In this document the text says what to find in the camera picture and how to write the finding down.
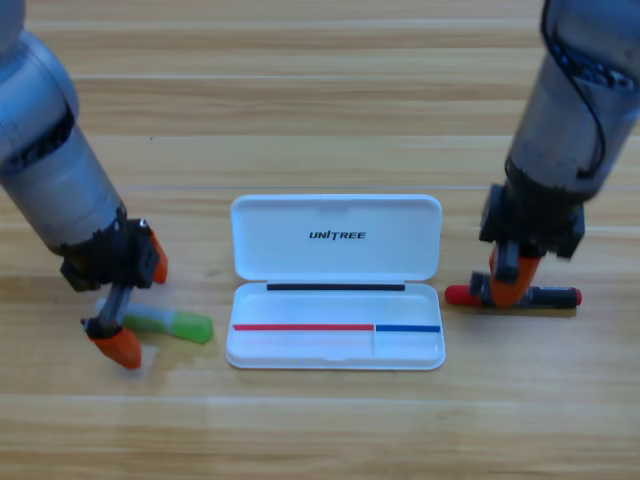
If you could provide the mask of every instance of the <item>red marker cap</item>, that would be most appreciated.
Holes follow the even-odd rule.
[[[465,307],[481,307],[480,297],[471,295],[469,285],[451,285],[444,291],[444,298],[452,305],[462,305]]]

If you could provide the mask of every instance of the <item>white box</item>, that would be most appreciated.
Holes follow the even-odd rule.
[[[429,195],[248,195],[231,206],[239,368],[430,370],[445,360],[442,207]]]

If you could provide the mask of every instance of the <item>wood grain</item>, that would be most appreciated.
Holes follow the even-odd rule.
[[[113,365],[75,294],[0,195],[0,478],[635,480],[640,477],[640,137],[587,205],[575,315],[465,311],[482,204],[542,55],[529,0],[30,0],[81,124],[170,258],[134,300],[212,315],[198,346],[144,334]],[[447,360],[432,372],[257,372],[225,340],[229,207],[250,193],[427,193]]]

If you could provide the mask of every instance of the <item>blue stripe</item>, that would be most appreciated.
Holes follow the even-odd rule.
[[[440,333],[440,327],[434,325],[376,325],[376,332]]]

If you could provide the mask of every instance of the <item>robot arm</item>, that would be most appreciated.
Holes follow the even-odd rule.
[[[134,287],[163,283],[167,259],[124,203],[78,127],[78,98],[55,55],[23,29],[24,0],[0,3],[0,185],[48,249],[63,258],[74,290],[111,284],[89,338],[127,368],[141,361],[122,327]]]
[[[480,240],[495,243],[485,286],[497,305],[516,304],[540,259],[570,259],[584,236],[583,204],[602,188],[639,112],[638,25],[640,0],[545,1],[546,56],[507,179],[492,186],[482,215]],[[483,288],[478,274],[474,288]]]

